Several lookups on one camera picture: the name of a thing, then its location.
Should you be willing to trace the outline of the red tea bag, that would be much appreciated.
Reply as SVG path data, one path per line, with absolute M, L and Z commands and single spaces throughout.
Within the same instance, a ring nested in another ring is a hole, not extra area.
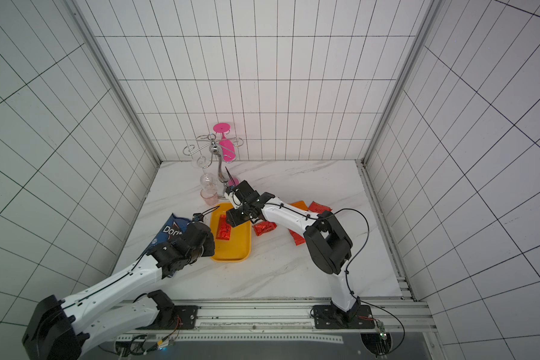
M 332 209 L 326 205 L 322 205 L 322 204 L 319 204 L 318 202 L 312 202 L 309 207 L 308 207 L 308 210 L 310 212 L 315 212 L 317 214 L 322 214 L 324 212 L 331 212 Z
M 218 219 L 216 239 L 222 241 L 229 241 L 231 237 L 232 227 L 227 223 L 227 216 L 221 214 Z
M 270 233 L 271 231 L 275 230 L 277 228 L 277 224 L 270 221 L 262 221 L 259 223 L 255 223 L 253 225 L 253 230 L 256 234 L 256 236 L 261 236 L 266 233 Z
M 296 246 L 300 246 L 306 243 L 305 238 L 299 235 L 297 232 L 290 230 L 289 233 L 292 236 Z

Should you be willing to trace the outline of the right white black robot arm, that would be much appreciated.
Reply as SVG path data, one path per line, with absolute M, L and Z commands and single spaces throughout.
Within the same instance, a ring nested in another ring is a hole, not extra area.
M 335 213 L 302 211 L 271 193 L 258 193 L 247 181 L 228 187 L 225 197 L 232 204 L 226 212 L 231 227 L 269 221 L 304 237 L 313 264 L 328 276 L 331 290 L 330 304 L 315 305 L 310 311 L 315 329 L 375 329 L 386 337 L 383 321 L 372 315 L 374 305 L 361 300 L 350 287 L 353 242 Z

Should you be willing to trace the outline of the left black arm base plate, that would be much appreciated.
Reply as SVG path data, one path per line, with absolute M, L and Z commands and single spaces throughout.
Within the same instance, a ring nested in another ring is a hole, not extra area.
M 137 330 L 192 330 L 196 325 L 198 310 L 199 307 L 195 305 L 175 305 L 160 310 L 150 325 L 139 327 Z

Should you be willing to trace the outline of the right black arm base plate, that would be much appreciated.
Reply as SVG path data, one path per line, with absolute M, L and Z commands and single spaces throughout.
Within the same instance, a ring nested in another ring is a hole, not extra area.
M 367 305 L 357 305 L 347 312 L 333 304 L 315 305 L 310 315 L 313 318 L 314 327 L 321 330 L 362 330 L 376 327 L 371 308 Z

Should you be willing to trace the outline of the orange tea bag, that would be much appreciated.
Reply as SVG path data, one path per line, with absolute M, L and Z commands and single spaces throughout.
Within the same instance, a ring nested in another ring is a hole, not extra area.
M 305 204 L 304 201 L 298 201 L 298 202 L 292 202 L 291 203 L 291 206 L 297 208 L 297 209 L 301 209 L 303 211 L 307 211 L 308 210 L 308 207 L 307 205 Z

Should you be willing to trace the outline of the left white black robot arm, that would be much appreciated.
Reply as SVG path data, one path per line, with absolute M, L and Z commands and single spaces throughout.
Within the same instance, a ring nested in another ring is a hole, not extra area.
M 200 221 L 184 232 L 165 229 L 164 241 L 147 248 L 111 277 L 63 299 L 50 295 L 35 307 L 22 336 L 30 359 L 78 359 L 90 349 L 138 328 L 178 330 L 183 322 L 159 284 L 215 252 L 214 236 Z

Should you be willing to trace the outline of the yellow plastic storage box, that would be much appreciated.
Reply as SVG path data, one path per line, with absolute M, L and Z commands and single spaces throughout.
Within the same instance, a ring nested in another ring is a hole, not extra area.
M 231 227 L 226 215 L 231 208 L 229 203 L 222 203 L 211 214 L 210 228 L 214 235 L 214 255 L 211 259 L 215 262 L 238 263 L 246 260 L 251 253 L 251 224 Z

